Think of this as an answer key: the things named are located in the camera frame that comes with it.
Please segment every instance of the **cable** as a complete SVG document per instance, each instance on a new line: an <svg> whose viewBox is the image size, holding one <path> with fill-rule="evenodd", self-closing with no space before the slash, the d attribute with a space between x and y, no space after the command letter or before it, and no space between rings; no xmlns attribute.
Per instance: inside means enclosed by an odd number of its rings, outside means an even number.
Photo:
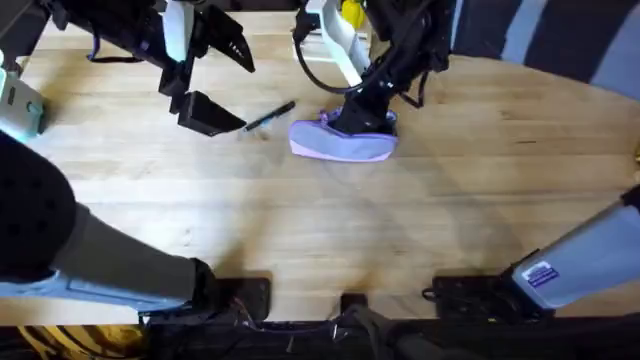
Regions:
<svg viewBox="0 0 640 360"><path fill-rule="evenodd" d="M100 52L100 34L98 33L98 28L95 24L91 23L91 30L93 30L93 49L89 55L87 55L87 59L92 63L96 64L111 64L111 63L139 63L142 62L142 59L138 59L135 56L121 57L121 56L106 56L103 58L96 58L98 53Z"/></svg>
<svg viewBox="0 0 640 360"><path fill-rule="evenodd" d="M262 332L262 333L268 333L268 334L300 335L300 334L311 334L311 333L319 332L322 330L329 330L333 326L336 326L338 322L340 322L340 320L342 320L344 316L347 315L347 313L340 314L335 318L331 320L327 320L323 324L310 329L276 330L276 329L269 329L269 328L258 326L256 322L253 320L253 318L251 317L251 314L249 314L249 311L247 310L247 307L244 305L244 303L238 298L234 298L234 302L240 307L240 311L244 313L244 315L247 318L247 321L244 322L245 326L247 326L251 330Z"/></svg>
<svg viewBox="0 0 640 360"><path fill-rule="evenodd" d="M398 94L402 100L416 109L420 109L424 106L424 86L427 83L429 77L429 70L425 70L420 77L420 84L418 85L418 99L412 99L407 93Z"/></svg>
<svg viewBox="0 0 640 360"><path fill-rule="evenodd" d="M413 27L415 22L418 19L420 19L422 13L426 10L427 6L429 6L432 1L433 0L426 0L416 10L415 14L413 15L413 17L409 21L409 26L407 27L406 32L400 38L400 41L399 41L400 44L404 43L404 41L407 39L407 37L409 36L409 32L411 31L411 28ZM295 39L294 38L294 48L296 50L296 57L298 58L298 62L300 62L300 66L302 67L302 70L307 75L309 80L311 80L311 82L314 83L317 87L321 88L322 90L334 93L334 94L348 94L350 92L358 91L358 90L360 90L360 89L362 89L364 87L367 87L367 86L373 84L375 81L378 81L378 78L380 78L382 76L384 70L386 70L391 65L391 61L400 52L400 46L393 47L389 51L389 54L387 54L385 56L385 59L382 62L382 64L377 69L375 69L373 74L369 75L369 77L365 78L364 80L362 80L362 82L360 82L357 85L350 86L350 87L345 87L345 88L340 88L340 87L329 86L329 85L325 84L324 82L320 81L320 79L318 79L313 74L311 69L309 69L309 66L307 65L307 62L304 60L304 55L302 54L302 49L300 48L300 43L302 42L302 40L304 40L304 38L302 38L302 39Z"/></svg>

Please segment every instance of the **wood grain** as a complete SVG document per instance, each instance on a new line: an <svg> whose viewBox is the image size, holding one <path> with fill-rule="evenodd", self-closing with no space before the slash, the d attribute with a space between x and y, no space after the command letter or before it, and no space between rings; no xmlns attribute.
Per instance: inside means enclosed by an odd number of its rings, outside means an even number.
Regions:
<svg viewBox="0 0 640 360"><path fill-rule="evenodd" d="M252 120L296 99L260 136L206 138L176 125L148 64L96 65L91 39L50 28L24 80L50 100L51 128L30 145L113 226L219 276L269 274L272 320L330 316L345 290L390 317L432 317L420 298L436 272L491 272L554 241L634 182L640 104L515 65L453 57L415 110L398 99L400 145L378 164L293 156L287 127L342 98L291 59L293 14L236 14L249 74L211 52L192 89ZM117 50L103 46L104 54ZM332 64L312 64L344 85ZM640 310L638 284L563 315ZM120 307L3 300L0 324L135 322Z"/></svg>

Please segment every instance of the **pen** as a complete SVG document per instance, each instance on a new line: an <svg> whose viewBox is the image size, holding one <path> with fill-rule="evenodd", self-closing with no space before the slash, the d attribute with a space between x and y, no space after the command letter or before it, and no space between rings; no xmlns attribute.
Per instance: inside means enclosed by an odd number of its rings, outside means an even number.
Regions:
<svg viewBox="0 0 640 360"><path fill-rule="evenodd" d="M250 123L242 131L249 132L249 131L257 128L260 125L266 124L267 122L271 121L273 118L276 118L278 116L282 116L282 115L288 113L294 107L296 107L296 102L295 101L289 101L288 103L280 106L279 108L273 110L272 112L268 113L267 115L261 117L260 119Z"/></svg>

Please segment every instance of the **black fabric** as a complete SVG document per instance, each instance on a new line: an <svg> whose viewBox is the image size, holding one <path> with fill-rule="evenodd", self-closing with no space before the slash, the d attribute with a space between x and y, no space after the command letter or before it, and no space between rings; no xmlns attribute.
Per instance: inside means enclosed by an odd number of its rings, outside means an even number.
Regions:
<svg viewBox="0 0 640 360"><path fill-rule="evenodd" d="M465 0L453 53L500 59L507 30L521 3L522 0Z"/></svg>
<svg viewBox="0 0 640 360"><path fill-rule="evenodd" d="M525 65L590 82L637 3L638 0L549 0Z"/></svg>

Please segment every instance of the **blue label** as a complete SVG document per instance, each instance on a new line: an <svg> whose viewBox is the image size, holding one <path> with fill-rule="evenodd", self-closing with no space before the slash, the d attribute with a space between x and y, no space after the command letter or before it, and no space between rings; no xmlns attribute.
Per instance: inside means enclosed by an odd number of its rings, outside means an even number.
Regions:
<svg viewBox="0 0 640 360"><path fill-rule="evenodd" d="M548 262L541 261L522 273L522 277L534 288L540 287L560 276Z"/></svg>

